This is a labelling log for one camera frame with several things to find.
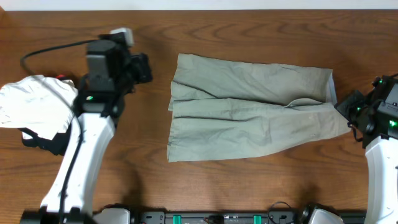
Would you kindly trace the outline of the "khaki green shorts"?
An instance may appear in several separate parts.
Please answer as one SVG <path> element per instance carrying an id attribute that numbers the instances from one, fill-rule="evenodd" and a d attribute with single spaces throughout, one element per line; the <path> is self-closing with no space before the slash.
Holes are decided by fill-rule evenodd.
<path id="1" fill-rule="evenodd" d="M 349 131 L 329 68 L 180 54 L 170 89 L 169 162 L 268 156 Z"/>

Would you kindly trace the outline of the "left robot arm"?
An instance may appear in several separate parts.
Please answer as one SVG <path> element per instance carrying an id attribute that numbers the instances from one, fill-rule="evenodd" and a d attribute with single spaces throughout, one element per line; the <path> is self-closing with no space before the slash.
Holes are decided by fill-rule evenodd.
<path id="1" fill-rule="evenodd" d="M 146 54 L 131 54 L 128 28 L 112 30 L 85 41 L 89 72 L 82 78 L 70 138 L 57 177 L 38 211 L 24 211 L 20 222 L 134 223 L 134 212 L 115 205 L 93 212 L 93 194 L 106 148 L 124 110 L 124 96 L 134 85 L 152 81 Z"/>

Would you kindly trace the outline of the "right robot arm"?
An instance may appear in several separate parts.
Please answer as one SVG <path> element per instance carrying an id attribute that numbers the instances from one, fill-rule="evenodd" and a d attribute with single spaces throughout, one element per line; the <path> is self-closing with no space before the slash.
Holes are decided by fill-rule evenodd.
<path id="1" fill-rule="evenodd" d="M 355 90 L 335 109 L 365 150 L 368 208 L 365 223 L 397 223 L 397 75 L 376 77 L 364 95 Z"/>

